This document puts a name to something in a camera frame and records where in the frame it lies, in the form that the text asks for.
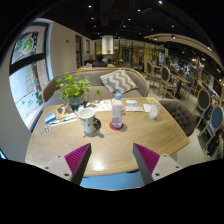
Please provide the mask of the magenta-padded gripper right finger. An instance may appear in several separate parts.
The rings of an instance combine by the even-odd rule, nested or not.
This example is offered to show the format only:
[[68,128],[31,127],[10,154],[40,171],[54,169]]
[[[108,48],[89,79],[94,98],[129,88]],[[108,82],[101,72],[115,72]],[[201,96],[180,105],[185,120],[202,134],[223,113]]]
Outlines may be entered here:
[[137,143],[133,144],[133,154],[145,185],[182,169],[168,154],[159,155]]

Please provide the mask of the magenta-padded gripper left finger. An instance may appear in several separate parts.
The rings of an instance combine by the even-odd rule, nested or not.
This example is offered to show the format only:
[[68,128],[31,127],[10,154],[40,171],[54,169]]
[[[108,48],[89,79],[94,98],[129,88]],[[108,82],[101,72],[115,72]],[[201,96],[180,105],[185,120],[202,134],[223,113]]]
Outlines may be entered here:
[[91,144],[83,145],[67,155],[56,155],[43,169],[79,185],[91,155]]

